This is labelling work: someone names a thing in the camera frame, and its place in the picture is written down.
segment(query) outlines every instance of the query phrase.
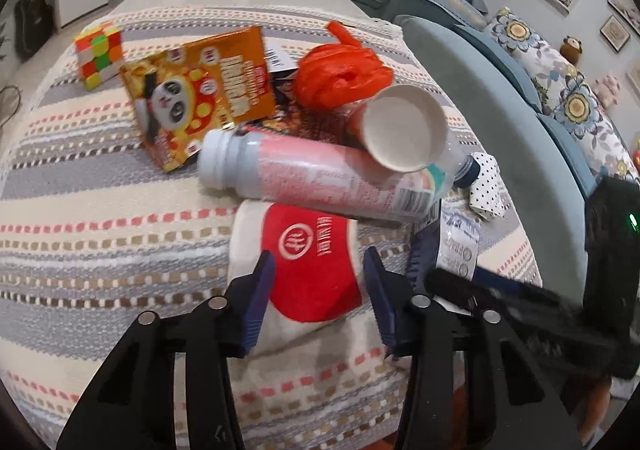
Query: guitar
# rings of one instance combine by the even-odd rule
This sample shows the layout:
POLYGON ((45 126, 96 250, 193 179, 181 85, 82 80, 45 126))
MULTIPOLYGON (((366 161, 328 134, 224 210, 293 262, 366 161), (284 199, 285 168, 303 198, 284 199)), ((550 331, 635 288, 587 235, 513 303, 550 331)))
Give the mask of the guitar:
POLYGON ((15 50, 20 59, 25 61, 53 34, 53 8, 46 0, 18 0, 14 16, 15 50))

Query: stuffed animal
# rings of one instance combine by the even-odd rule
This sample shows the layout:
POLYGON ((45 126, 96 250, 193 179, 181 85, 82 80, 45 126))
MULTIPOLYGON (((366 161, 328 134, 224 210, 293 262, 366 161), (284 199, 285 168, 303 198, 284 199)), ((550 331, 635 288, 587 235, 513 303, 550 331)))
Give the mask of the stuffed animal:
POLYGON ((566 61, 575 66, 582 54, 582 42, 578 38, 567 36, 567 38, 563 40, 560 54, 564 56, 566 61))
POLYGON ((593 82, 593 94, 600 100, 604 108, 618 104, 620 82, 613 74, 606 74, 602 79, 593 82))

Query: blue gripper pad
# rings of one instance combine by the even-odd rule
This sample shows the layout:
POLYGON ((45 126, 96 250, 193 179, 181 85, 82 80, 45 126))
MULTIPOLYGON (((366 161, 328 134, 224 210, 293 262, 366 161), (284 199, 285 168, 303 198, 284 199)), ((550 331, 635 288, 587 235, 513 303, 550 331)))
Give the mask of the blue gripper pad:
POLYGON ((411 283, 404 275, 387 271, 375 247, 364 254, 364 280, 382 342, 395 356, 412 354, 420 340, 420 325, 409 309, 414 295, 411 283))
POLYGON ((258 341, 275 276, 275 259, 265 250, 254 272, 233 279, 226 289, 225 298, 231 305, 231 313, 238 316, 241 323, 241 333, 234 337, 234 344, 239 346, 241 353, 251 351, 258 341))

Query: cable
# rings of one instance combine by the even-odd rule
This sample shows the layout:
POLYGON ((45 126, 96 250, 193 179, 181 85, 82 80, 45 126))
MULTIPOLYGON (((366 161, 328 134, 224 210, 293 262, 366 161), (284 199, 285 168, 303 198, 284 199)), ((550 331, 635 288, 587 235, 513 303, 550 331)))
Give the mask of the cable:
POLYGON ((5 85, 3 89, 0 90, 0 98, 2 97, 2 94, 4 94, 4 91, 6 91, 8 88, 14 88, 15 91, 18 93, 18 104, 15 106, 14 111, 11 113, 11 115, 7 116, 4 118, 4 120, 0 121, 0 128, 2 128, 4 125, 6 125, 6 123, 14 116, 18 113, 18 109, 20 109, 20 105, 22 104, 22 93, 20 92, 20 89, 15 86, 14 84, 8 84, 5 85))

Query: woven tablecloth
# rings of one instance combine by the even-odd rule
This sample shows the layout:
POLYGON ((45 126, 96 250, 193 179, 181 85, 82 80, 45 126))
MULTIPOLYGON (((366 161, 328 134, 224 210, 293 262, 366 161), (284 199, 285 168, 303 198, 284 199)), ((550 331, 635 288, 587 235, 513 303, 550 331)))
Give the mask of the woven tablecloth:
MULTIPOLYGON (((251 24, 297 59, 334 41, 324 28, 332 18, 353 25, 397 82, 430 91, 464 149, 482 149, 401 29, 388 22, 277 6, 152 8, 101 20, 121 27, 128 60, 251 24)), ((203 192, 193 166, 166 175, 152 165, 120 80, 88 93, 76 68, 69 47, 36 91, 0 164, 0 376, 52 446, 101 361, 142 310, 184 313, 224 289, 240 204, 231 194, 203 192)), ((529 240, 508 193, 501 194, 506 213, 493 222, 480 222, 464 192, 447 200, 479 223, 479 265, 540 284, 529 240)), ((362 222, 358 236, 361 255, 376 245, 387 269, 404 270, 406 227, 362 222)), ((359 448, 392 432, 406 375, 383 357, 366 303, 284 350, 230 360, 247 447, 359 448)), ((184 380, 184 359, 177 359, 176 376, 178 384, 184 380)), ((184 385, 177 390, 178 442, 186 445, 184 385)))

